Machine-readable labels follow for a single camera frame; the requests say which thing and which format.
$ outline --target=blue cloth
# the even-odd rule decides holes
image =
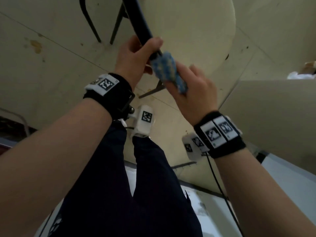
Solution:
[[[162,82],[172,81],[178,87],[180,94],[187,92],[186,82],[182,80],[177,72],[176,62],[169,52],[164,52],[163,55],[152,60],[150,64],[154,73]]]

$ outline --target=navy trousers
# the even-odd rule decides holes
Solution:
[[[199,236],[202,230],[164,151],[133,137],[131,195],[124,166],[126,129],[114,121],[66,195],[50,236]]]

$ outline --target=forearm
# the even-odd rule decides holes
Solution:
[[[316,227],[247,149],[215,159],[245,236],[315,236]]]
[[[110,114],[84,99],[0,158],[0,235],[30,229],[71,189],[108,130]]]

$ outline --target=hand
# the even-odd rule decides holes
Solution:
[[[215,84],[207,79],[199,68],[176,62],[177,71],[187,83],[188,91],[185,95],[179,94],[172,82],[164,83],[167,90],[176,100],[184,118],[195,126],[211,111],[217,111],[217,90]]]
[[[142,47],[137,36],[132,36],[120,47],[114,73],[127,80],[134,91],[143,73],[152,75],[153,70],[146,64],[149,64],[150,55],[158,51],[162,44],[161,38],[152,38]]]

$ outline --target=black wrist strap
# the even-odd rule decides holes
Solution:
[[[130,84],[123,77],[115,73],[108,75],[101,75],[87,85],[85,87],[87,92],[83,98],[92,98],[100,103],[113,120],[124,119],[129,113],[129,104],[135,95]]]
[[[196,134],[209,148],[210,156],[215,159],[229,155],[246,147],[239,130],[218,111],[207,114],[194,126]]]

